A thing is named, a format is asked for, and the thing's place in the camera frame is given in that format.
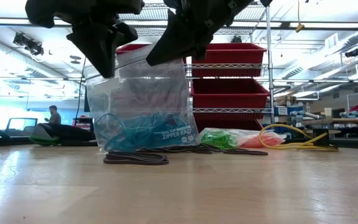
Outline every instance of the metal pole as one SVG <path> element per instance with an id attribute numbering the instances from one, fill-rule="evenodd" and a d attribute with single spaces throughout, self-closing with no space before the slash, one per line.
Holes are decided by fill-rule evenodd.
<path id="1" fill-rule="evenodd" d="M 272 109 L 270 122 L 274 124 L 274 85 L 273 85 L 273 62 L 272 62 L 272 33 L 270 27 L 270 6 L 266 7 L 266 36 L 268 55 L 268 88 L 270 90 L 270 107 Z"/>
<path id="2" fill-rule="evenodd" d="M 347 97 L 347 110 L 351 110 L 351 107 L 349 106 L 350 103 L 349 103 L 349 95 L 346 96 Z"/>

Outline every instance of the resistance band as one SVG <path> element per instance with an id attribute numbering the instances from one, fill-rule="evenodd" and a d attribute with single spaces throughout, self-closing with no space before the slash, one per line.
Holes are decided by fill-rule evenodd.
<path id="1" fill-rule="evenodd" d="M 269 146 L 267 144 L 265 144 L 262 140 L 262 134 L 268 130 L 269 128 L 273 128 L 273 127 L 283 127 L 283 128 L 289 128 L 292 129 L 294 131 L 298 131 L 299 133 L 303 134 L 304 136 L 310 138 L 311 140 L 304 142 L 304 143 L 290 143 L 290 144 L 281 144 L 278 146 Z M 335 148 L 335 147 L 321 147 L 321 146 L 314 146 L 313 143 L 322 139 L 323 137 L 325 137 L 327 135 L 327 133 L 321 134 L 316 138 L 312 138 L 311 136 L 309 136 L 308 134 L 306 134 L 305 132 L 303 132 L 302 130 L 298 129 L 298 128 L 294 128 L 293 126 L 289 126 L 289 125 L 285 125 L 285 124 L 271 124 L 269 126 L 264 127 L 264 129 L 262 129 L 259 133 L 259 142 L 265 146 L 266 148 L 269 149 L 280 149 L 280 150 L 287 150 L 287 149 L 297 149 L 297 150 L 317 150 L 317 151 L 328 151 L 328 152 L 338 152 L 339 149 Z"/>
<path id="2" fill-rule="evenodd" d="M 115 122 L 118 132 L 112 136 L 111 129 L 104 129 L 104 124 Z M 95 122 L 95 129 L 107 140 L 105 151 L 135 152 L 137 149 L 161 148 L 168 146 L 191 145 L 196 142 L 193 130 L 179 116 L 171 113 L 154 113 L 151 116 L 138 116 L 121 120 L 111 113 L 105 114 Z"/>

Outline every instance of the ceiling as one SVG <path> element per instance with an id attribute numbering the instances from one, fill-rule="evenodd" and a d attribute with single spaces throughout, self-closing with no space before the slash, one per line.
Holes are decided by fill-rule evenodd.
<path id="1" fill-rule="evenodd" d="M 81 77 L 81 72 L 84 67 L 84 55 L 70 42 L 66 39 L 66 35 L 71 32 L 71 29 L 68 26 L 60 26 L 53 29 L 46 29 L 41 27 L 32 27 L 28 25 L 28 22 L 22 22 L 20 19 L 25 20 L 26 14 L 24 10 L 26 0 L 0 0 L 0 50 L 9 50 L 12 52 L 5 52 L 4 57 L 25 57 L 27 63 L 27 68 L 18 71 L 22 68 L 15 68 L 11 70 L 2 70 L 0 69 L 0 77 L 44 77 L 44 78 L 77 78 Z M 162 3 L 162 1 L 145 1 L 147 4 L 150 3 Z M 243 19 L 241 22 L 235 22 L 233 26 L 243 27 L 243 31 L 233 31 L 238 32 L 241 36 L 243 42 L 251 42 L 259 44 L 261 47 L 267 47 L 267 31 L 264 29 L 265 26 L 265 13 L 264 8 L 261 6 L 256 6 L 253 8 L 253 16 L 245 15 L 244 18 L 238 17 L 238 19 Z M 339 40 L 344 40 L 350 35 L 356 33 L 356 31 L 345 31 L 348 27 L 357 26 L 354 23 L 358 23 L 358 0 L 310 0 L 309 3 L 301 1 L 299 14 L 301 22 L 304 22 L 306 28 L 313 26 L 323 27 L 324 30 L 302 30 L 299 33 L 296 33 L 294 29 L 282 29 L 280 26 L 281 21 L 291 21 L 297 23 L 298 20 L 298 1 L 289 1 L 289 0 L 275 0 L 273 1 L 270 9 L 270 15 L 272 15 L 272 61 L 274 67 L 274 78 L 283 78 L 285 72 L 289 68 L 295 66 L 297 63 L 302 63 L 303 58 L 308 58 L 310 55 L 315 54 L 322 50 L 325 46 L 325 40 L 332 35 L 338 36 Z M 133 21 L 134 16 L 127 16 L 129 24 L 135 26 L 149 26 L 157 27 L 160 25 L 166 24 L 165 21 L 147 21 L 147 15 L 141 14 L 138 20 Z M 251 26 L 250 22 L 255 22 L 261 20 L 262 22 L 258 27 Z M 322 24 L 321 22 L 340 22 L 340 24 Z M 331 29 L 335 27 L 341 27 L 343 30 Z M 147 32 L 144 30 L 138 29 L 140 31 L 140 37 L 134 43 L 154 43 L 158 41 L 159 34 L 161 29 L 155 32 L 156 35 L 152 35 L 149 29 Z M 245 30 L 251 30 L 252 37 L 247 35 Z M 32 59 L 31 54 L 28 51 L 17 48 L 17 45 L 13 44 L 12 41 L 16 33 L 23 33 L 28 38 L 34 39 L 37 42 L 41 42 L 45 50 L 43 57 L 37 57 Z M 228 43 L 233 38 L 233 34 L 228 34 L 228 30 L 224 30 L 222 34 L 215 35 L 213 42 L 214 43 Z M 81 57 L 81 60 L 78 60 L 79 63 L 72 63 L 73 59 L 70 58 L 71 55 Z M 325 57 L 324 61 L 321 63 L 308 68 L 306 71 L 302 72 L 291 78 L 296 79 L 313 79 L 318 75 L 330 72 L 339 67 L 343 67 L 348 63 L 352 63 L 349 59 L 341 59 L 339 54 L 333 54 L 331 57 Z M 0 64 L 6 63 L 5 60 L 2 60 L 0 57 Z M 264 57 L 264 63 L 268 63 L 267 56 Z M 85 68 L 91 67 L 92 64 L 87 62 Z M 349 76 L 349 72 L 356 73 L 354 71 L 355 66 L 349 67 L 345 75 Z M 345 78 L 344 72 L 338 72 L 334 75 L 339 78 Z M 45 94 L 49 92 L 56 92 L 54 96 L 56 97 L 74 97 L 78 94 L 79 80 L 72 81 L 50 81 L 50 80 L 41 80 L 39 82 L 26 81 L 23 82 L 17 81 L 1 81 L 0 80 L 0 95 L 3 94 L 18 94 L 18 95 L 28 95 L 28 94 Z M 27 88 L 19 88 L 18 91 L 14 87 L 28 85 Z"/>

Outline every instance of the ceiling pipe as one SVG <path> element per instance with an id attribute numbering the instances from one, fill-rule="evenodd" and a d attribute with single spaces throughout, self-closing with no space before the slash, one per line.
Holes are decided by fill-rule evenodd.
<path id="1" fill-rule="evenodd" d="M 345 38 L 335 47 L 327 50 L 320 50 L 319 52 L 313 53 L 304 59 L 298 60 L 283 72 L 282 78 L 289 79 L 301 72 L 309 70 L 310 68 L 321 65 L 326 61 L 326 57 L 339 52 L 346 52 L 356 44 L 358 44 L 358 32 Z"/>
<path id="2" fill-rule="evenodd" d="M 352 68 L 352 67 L 354 67 L 356 65 L 358 65 L 358 60 L 355 61 L 355 62 L 349 63 L 347 65 L 344 65 L 344 66 L 342 66 L 340 68 L 334 69 L 334 70 L 332 70 L 330 72 L 326 72 L 326 73 L 324 73 L 322 75 L 319 75 L 318 77 L 314 78 L 314 80 L 324 80 L 325 83 L 330 83 L 330 80 L 326 80 L 326 78 L 329 78 L 329 77 L 331 77 L 333 75 L 336 75 L 338 73 L 346 71 L 346 70 L 348 70 L 348 69 L 350 69 L 350 68 Z M 292 94 L 292 93 L 296 93 L 299 90 L 310 90 L 312 88 L 314 88 L 313 83 L 305 83 L 303 85 L 294 86 L 289 90 L 288 95 Z"/>
<path id="3" fill-rule="evenodd" d="M 281 86 L 280 85 L 275 85 L 274 88 L 279 89 L 279 90 L 274 92 L 274 94 L 277 94 L 277 93 L 282 93 L 284 91 L 289 90 L 291 88 L 291 86 L 289 86 L 289 85 L 281 85 Z"/>

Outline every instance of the cable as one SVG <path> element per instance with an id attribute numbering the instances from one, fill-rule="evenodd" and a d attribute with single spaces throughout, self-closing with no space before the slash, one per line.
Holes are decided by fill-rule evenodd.
<path id="1" fill-rule="evenodd" d="M 86 58 L 84 59 L 84 65 L 82 66 L 81 79 L 80 79 L 80 89 L 78 90 L 78 105 L 77 105 L 77 112 L 75 113 L 74 127 L 77 126 L 78 112 L 80 111 L 81 84 L 82 84 L 82 79 L 84 78 L 85 63 L 86 63 Z"/>
<path id="2" fill-rule="evenodd" d="M 301 23 L 301 16 L 300 16 L 300 14 L 301 14 L 301 12 L 300 12 L 300 10 L 301 10 L 301 0 L 298 0 L 298 27 L 296 28 L 296 32 L 299 32 L 299 31 L 301 31 L 303 28 L 305 28 L 305 25 L 303 25 L 302 23 Z"/>
<path id="3" fill-rule="evenodd" d="M 262 135 L 263 133 L 268 130 L 269 128 L 273 128 L 273 127 L 283 127 L 283 128 L 289 128 L 292 129 L 294 131 L 298 131 L 299 133 L 303 134 L 304 136 L 310 138 L 311 140 L 304 142 L 304 143 L 290 143 L 290 144 L 282 144 L 282 145 L 278 145 L 278 146 L 269 146 L 266 143 L 263 142 L 262 140 Z M 338 152 L 339 150 L 335 147 L 320 147 L 320 146 L 314 146 L 312 145 L 314 142 L 322 139 L 323 137 L 325 137 L 327 135 L 327 133 L 321 134 L 320 136 L 316 137 L 316 138 L 312 138 L 311 136 L 309 136 L 308 134 L 306 134 L 305 132 L 303 132 L 302 130 L 298 129 L 298 128 L 294 128 L 293 126 L 289 126 L 289 125 L 285 125 L 285 124 L 271 124 L 269 126 L 264 127 L 264 129 L 262 129 L 259 133 L 259 142 L 265 146 L 266 148 L 269 149 L 280 149 L 280 150 L 287 150 L 287 149 L 297 149 L 297 150 L 317 150 L 317 151 L 328 151 L 328 152 Z"/>
<path id="4" fill-rule="evenodd" d="M 45 59 L 41 59 L 41 60 L 37 59 L 34 54 L 31 54 L 31 58 L 32 58 L 33 60 L 35 60 L 36 62 L 38 62 L 38 63 L 42 63 L 42 62 L 45 61 Z"/>
<path id="5" fill-rule="evenodd" d="M 301 10 L 301 0 L 298 0 L 298 24 L 301 24 L 300 10 Z"/>
<path id="6" fill-rule="evenodd" d="M 13 51 L 15 51 L 15 50 L 17 50 L 17 49 L 19 49 L 19 48 L 21 48 L 21 47 L 15 47 L 15 48 L 13 48 L 12 50 L 10 50 L 10 51 L 8 51 L 7 53 L 5 53 L 3 56 L 9 55 L 10 53 L 12 53 Z"/>
<path id="7" fill-rule="evenodd" d="M 197 146 L 173 146 L 160 149 L 141 149 L 141 152 L 157 152 L 157 153 L 179 153 L 179 152 L 194 152 L 197 154 L 212 154 L 214 152 L 223 152 L 225 154 L 242 154 L 253 156 L 267 156 L 267 152 L 262 151 L 250 151 L 247 149 L 221 149 L 219 147 L 201 143 Z"/>

